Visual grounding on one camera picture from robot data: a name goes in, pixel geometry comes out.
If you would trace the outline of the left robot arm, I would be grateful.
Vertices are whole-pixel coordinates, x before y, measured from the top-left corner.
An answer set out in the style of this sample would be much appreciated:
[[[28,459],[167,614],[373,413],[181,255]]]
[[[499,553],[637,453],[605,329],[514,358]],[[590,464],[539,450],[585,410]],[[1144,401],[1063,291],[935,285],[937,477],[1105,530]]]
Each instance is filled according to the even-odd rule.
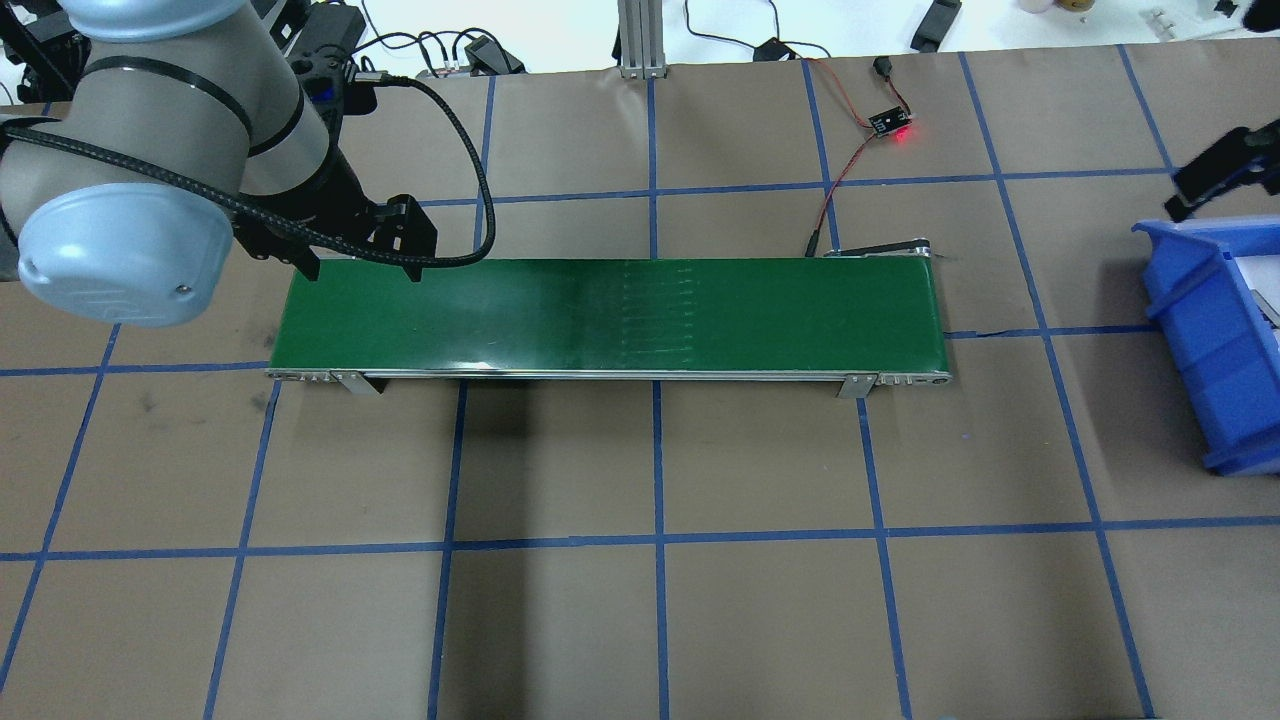
[[[90,54],[60,118],[3,118],[3,238],[22,288],[92,322],[210,306],[234,246],[439,266],[406,196],[374,202],[251,1],[67,1]]]

